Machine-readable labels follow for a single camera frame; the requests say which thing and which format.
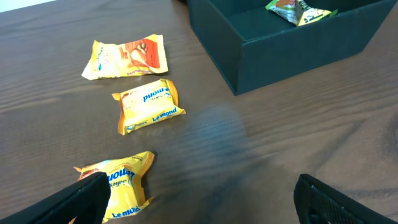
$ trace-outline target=wood grain surface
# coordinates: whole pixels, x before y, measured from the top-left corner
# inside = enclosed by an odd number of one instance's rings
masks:
[[[309,173],[398,221],[398,8],[364,52],[233,96],[174,0],[54,1],[0,14],[0,218],[85,166],[153,151],[153,203],[109,223],[298,223]],[[94,40],[163,34],[187,114],[122,136],[119,93],[160,76],[88,81]]]

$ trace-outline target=wooden table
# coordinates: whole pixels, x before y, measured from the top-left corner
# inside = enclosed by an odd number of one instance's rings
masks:
[[[398,220],[398,8],[364,52],[233,96],[174,0],[55,1],[0,14],[0,218],[74,183],[72,167],[153,151],[153,203],[110,223],[298,223],[309,173]],[[160,77],[88,81],[96,39],[163,34],[181,115],[127,136],[111,97]]]

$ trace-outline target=black object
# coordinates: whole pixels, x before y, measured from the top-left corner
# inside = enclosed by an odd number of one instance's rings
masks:
[[[362,51],[397,0],[306,0],[338,15],[295,27],[271,0],[188,0],[193,31],[235,95]]]
[[[100,224],[111,196],[108,177],[96,172],[28,208],[0,220],[0,224]]]
[[[298,178],[294,205],[301,224],[397,224],[308,174]]]

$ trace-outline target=open box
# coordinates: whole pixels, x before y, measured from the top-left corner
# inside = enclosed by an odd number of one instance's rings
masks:
[[[306,0],[338,14],[295,27],[271,0],[188,0],[193,31],[235,95],[362,51],[397,0]]]

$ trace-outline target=candy wrapper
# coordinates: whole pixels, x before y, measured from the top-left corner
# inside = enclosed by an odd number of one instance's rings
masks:
[[[81,168],[79,180],[95,172],[105,172],[108,175],[111,197],[106,207],[103,222],[112,218],[137,215],[146,208],[153,198],[145,201],[141,178],[147,172],[155,155],[149,151],[124,159],[103,161]]]
[[[312,8],[303,0],[273,0],[266,6],[266,9],[273,11],[296,26],[316,22],[337,13],[337,10],[330,12]]]
[[[120,104],[118,132],[122,135],[185,114],[185,110],[178,107],[178,93],[173,82],[163,78],[112,96]]]
[[[116,45],[94,41],[90,61],[81,74],[88,80],[167,72],[162,35]]]

